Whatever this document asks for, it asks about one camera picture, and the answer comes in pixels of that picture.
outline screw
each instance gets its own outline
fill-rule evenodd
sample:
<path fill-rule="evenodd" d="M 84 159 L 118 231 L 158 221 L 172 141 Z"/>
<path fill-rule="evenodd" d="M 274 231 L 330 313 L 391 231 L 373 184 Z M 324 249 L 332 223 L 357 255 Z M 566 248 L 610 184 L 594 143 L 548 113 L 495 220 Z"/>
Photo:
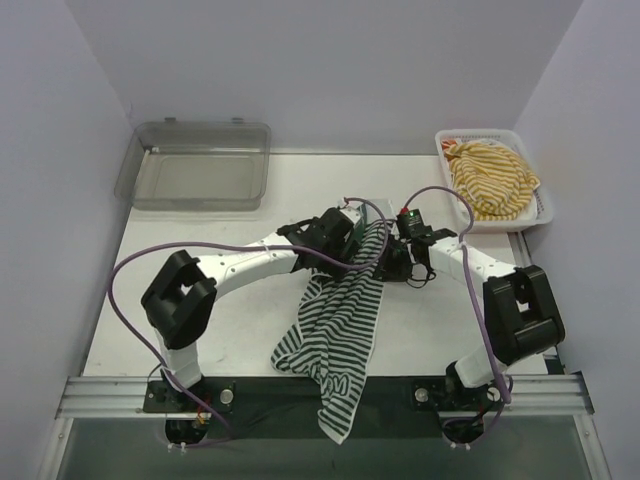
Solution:
<path fill-rule="evenodd" d="M 418 388 L 414 395 L 419 403 L 424 403 L 429 400 L 429 392 L 427 392 L 426 388 Z"/>
<path fill-rule="evenodd" d="M 225 388 L 220 392 L 220 403 L 223 405 L 229 405 L 231 402 L 233 402 L 233 391 Z"/>

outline white basket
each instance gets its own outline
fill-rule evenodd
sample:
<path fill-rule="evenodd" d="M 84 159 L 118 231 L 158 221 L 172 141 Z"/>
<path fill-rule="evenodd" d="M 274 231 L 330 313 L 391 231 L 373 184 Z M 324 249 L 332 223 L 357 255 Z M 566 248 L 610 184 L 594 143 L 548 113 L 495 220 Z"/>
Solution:
<path fill-rule="evenodd" d="M 466 130 L 441 130 L 436 134 L 436 145 L 438 147 L 438 156 L 440 157 L 440 165 L 444 173 L 447 186 L 453 188 L 453 176 L 449 170 L 449 162 L 444 156 L 442 151 L 442 141 L 452 138 L 459 138 L 462 141 L 479 140 L 482 138 L 490 138 L 497 140 L 507 147 L 511 148 L 518 155 L 524 158 L 531 169 L 538 174 L 538 168 L 531 157 L 527 154 L 522 140 L 520 137 L 511 130 L 496 130 L 496 129 L 466 129 Z M 541 181 L 540 187 L 538 187 L 533 195 L 536 199 L 536 206 L 538 210 L 538 216 L 532 220 L 498 220 L 498 221 L 476 221 L 473 227 L 473 232 L 521 232 L 534 225 L 542 225 L 549 223 L 553 219 L 553 206 L 549 199 L 544 184 Z M 460 228 L 464 228 L 469 224 L 469 216 L 466 212 L 463 212 L 458 205 L 458 200 L 453 196 L 451 197 L 451 203 L 456 216 L 456 222 Z"/>

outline yellow striped cloth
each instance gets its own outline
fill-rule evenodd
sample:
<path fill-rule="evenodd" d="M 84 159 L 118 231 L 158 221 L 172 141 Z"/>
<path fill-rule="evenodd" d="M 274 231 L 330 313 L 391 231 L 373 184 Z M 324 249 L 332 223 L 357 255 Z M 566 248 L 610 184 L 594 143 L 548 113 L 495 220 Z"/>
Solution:
<path fill-rule="evenodd" d="M 466 142 L 445 150 L 453 187 L 473 207 L 476 220 L 514 220 L 540 180 L 527 162 L 501 145 Z"/>

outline striped cloth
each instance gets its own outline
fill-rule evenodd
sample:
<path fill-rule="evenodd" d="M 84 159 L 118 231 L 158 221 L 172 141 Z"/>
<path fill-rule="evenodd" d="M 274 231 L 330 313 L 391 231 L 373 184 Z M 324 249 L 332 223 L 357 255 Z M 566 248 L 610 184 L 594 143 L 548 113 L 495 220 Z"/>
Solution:
<path fill-rule="evenodd" d="M 380 222 L 366 227 L 353 263 L 370 260 L 382 246 Z M 382 299 L 375 267 L 349 271 L 342 279 L 313 272 L 298 307 L 298 321 L 271 356 L 283 373 L 308 375 L 320 385 L 318 424 L 341 444 L 349 435 L 373 352 Z"/>
<path fill-rule="evenodd" d="M 540 186 L 527 162 L 503 145 L 454 144 L 445 156 L 453 188 L 471 204 L 476 220 L 515 220 Z"/>

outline gray wall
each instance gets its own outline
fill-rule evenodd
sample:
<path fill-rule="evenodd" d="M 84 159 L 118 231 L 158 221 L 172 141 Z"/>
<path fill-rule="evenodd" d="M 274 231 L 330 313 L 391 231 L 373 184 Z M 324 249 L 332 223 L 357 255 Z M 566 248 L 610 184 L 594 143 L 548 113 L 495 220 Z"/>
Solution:
<path fill-rule="evenodd" d="M 275 146 L 432 151 L 512 128 L 581 0 L 67 0 L 132 124 L 267 122 Z"/>
<path fill-rule="evenodd" d="M 60 0 L 0 15 L 0 476 L 36 474 L 126 214 L 130 126 Z"/>
<path fill-rule="evenodd" d="M 516 129 L 557 217 L 527 233 L 584 371 L 614 478 L 638 478 L 640 4 L 585 0 Z"/>

